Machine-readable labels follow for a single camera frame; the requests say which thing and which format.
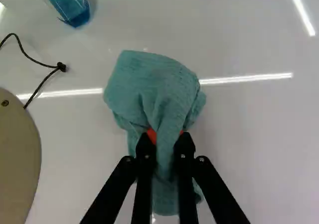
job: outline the towel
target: towel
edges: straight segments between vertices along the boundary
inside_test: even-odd
[[[158,166],[153,178],[153,211],[178,213],[177,181],[172,172],[173,146],[181,130],[196,120],[206,102],[197,76],[168,57],[123,51],[104,91],[104,101],[119,127],[128,132],[129,154],[150,127],[157,133]],[[196,201],[202,193],[194,181]]]

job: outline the cable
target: cable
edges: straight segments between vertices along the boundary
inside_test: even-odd
[[[35,89],[35,91],[33,92],[33,94],[31,95],[31,97],[29,98],[29,100],[25,103],[25,105],[23,106],[24,109],[26,109],[28,107],[28,105],[31,103],[31,101],[33,100],[33,98],[35,97],[35,95],[38,93],[38,91],[41,89],[41,87],[43,86],[43,84],[57,71],[62,71],[62,72],[66,72],[67,71],[67,67],[65,64],[63,64],[62,62],[58,62],[56,66],[49,66],[49,65],[46,65],[42,62],[39,62],[39,61],[36,61],[34,60],[32,57],[30,57],[23,49],[22,47],[22,44],[21,44],[21,41],[18,37],[18,35],[16,35],[15,33],[10,33],[8,34],[3,40],[2,42],[0,43],[0,49],[1,47],[3,46],[3,44],[5,43],[5,41],[11,37],[11,36],[15,36],[16,37],[16,40],[18,41],[18,44],[19,44],[19,47],[20,47],[20,50],[21,52],[26,56],[26,58],[28,58],[29,60],[33,61],[34,63],[36,64],[39,64],[41,66],[44,66],[44,67],[48,67],[48,68],[52,68],[54,69],[50,74],[48,74],[44,79],[43,81],[40,83],[40,85]]]

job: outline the blue liquid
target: blue liquid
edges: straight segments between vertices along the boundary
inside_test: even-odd
[[[79,27],[90,19],[90,7],[87,0],[50,0],[60,13],[63,22]]]

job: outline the table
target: table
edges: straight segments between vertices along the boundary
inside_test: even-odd
[[[15,32],[31,57],[70,67],[28,108],[42,167],[27,224],[79,223],[127,154],[126,134],[102,100],[124,49],[166,55],[197,73],[207,94],[190,130],[197,155],[211,159],[252,224],[318,222],[317,0],[89,1],[93,19],[73,29],[43,0],[0,0],[1,39]],[[24,102],[49,72],[13,38],[0,60],[0,86]],[[130,222],[134,192],[117,223]],[[213,223],[206,203],[198,214]],[[155,215],[154,223],[178,218]]]

